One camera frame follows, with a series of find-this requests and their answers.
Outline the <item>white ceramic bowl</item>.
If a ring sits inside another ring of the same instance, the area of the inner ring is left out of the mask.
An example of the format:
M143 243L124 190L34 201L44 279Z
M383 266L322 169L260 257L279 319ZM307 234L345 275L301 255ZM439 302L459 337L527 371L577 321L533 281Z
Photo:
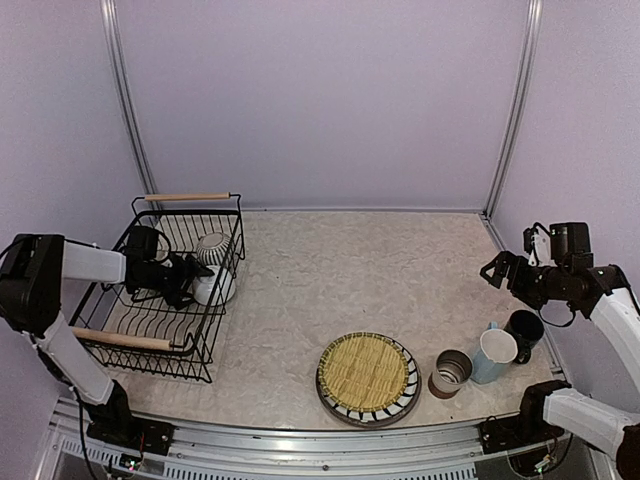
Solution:
M230 300L236 292L233 274L224 267L209 265L211 275L196 277L192 282L195 301L203 306L220 306Z

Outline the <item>dark navy cup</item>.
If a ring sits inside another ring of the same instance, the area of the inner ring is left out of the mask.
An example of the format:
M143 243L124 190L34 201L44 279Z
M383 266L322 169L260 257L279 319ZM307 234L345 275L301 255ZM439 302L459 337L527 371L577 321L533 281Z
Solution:
M532 351L544 336L544 326L538 316L528 310L513 312L504 330L516 341L517 355L514 363L527 364L532 356Z

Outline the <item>light blue faceted cup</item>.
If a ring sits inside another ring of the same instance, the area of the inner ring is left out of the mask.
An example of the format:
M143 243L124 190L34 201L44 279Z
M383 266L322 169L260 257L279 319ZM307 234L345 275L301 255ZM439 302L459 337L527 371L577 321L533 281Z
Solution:
M472 356L471 379L480 385L497 380L518 354L514 337L491 322L480 335L478 348Z

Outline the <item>white brown ceramic cup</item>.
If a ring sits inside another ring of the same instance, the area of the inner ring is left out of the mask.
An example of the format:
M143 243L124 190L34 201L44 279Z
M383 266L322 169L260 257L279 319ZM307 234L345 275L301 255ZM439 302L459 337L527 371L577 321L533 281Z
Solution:
M428 388L436 398L447 400L455 397L472 374L469 356L459 350L447 349L435 359L428 379Z

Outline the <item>yellow woven bamboo mat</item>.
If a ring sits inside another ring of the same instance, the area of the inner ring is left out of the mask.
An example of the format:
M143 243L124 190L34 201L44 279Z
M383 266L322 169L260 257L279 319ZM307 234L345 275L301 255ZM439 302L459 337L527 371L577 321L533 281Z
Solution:
M316 370L321 395L355 413L390 407L409 387L409 360L391 338L353 332L331 342Z

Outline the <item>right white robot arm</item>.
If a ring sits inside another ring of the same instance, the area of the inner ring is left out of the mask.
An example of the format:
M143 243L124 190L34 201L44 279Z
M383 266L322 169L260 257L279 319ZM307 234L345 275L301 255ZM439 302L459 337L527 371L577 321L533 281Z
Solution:
M591 321L616 351L635 385L639 384L639 303L624 272L616 265L532 266L523 256L502 251L480 270L499 288L503 282L529 307L564 301L571 312ZM595 400L566 382L528 387L511 433L523 444L535 442L549 427L581 438L606 454L622 479L639 477L639 416Z

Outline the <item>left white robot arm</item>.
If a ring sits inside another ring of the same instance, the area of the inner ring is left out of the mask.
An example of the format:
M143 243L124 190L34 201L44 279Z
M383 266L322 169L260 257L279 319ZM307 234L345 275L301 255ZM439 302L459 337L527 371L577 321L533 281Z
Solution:
M121 250L104 250L59 234L19 234L2 253L1 316L27 336L41 362L78 397L93 424L121 445L142 428L131 413L126 391L93 359L62 312L65 280L122 284L160 294L174 308L192 303L191 282L212 271L191 255L157 254L159 233L137 227Z

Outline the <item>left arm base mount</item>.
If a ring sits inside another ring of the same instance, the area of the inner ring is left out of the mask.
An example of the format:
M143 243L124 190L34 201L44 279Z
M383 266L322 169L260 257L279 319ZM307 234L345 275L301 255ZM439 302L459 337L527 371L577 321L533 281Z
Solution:
M87 428L87 435L89 438L143 454L167 456L175 429L174 425L167 422L134 417L124 424L92 421Z

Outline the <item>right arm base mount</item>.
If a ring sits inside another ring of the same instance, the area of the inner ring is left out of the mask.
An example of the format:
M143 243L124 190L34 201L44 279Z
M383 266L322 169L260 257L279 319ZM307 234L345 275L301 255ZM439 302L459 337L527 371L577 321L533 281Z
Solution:
M540 442L556 442L565 433L561 427L520 414L501 418L490 416L477 428L484 454L504 452Z

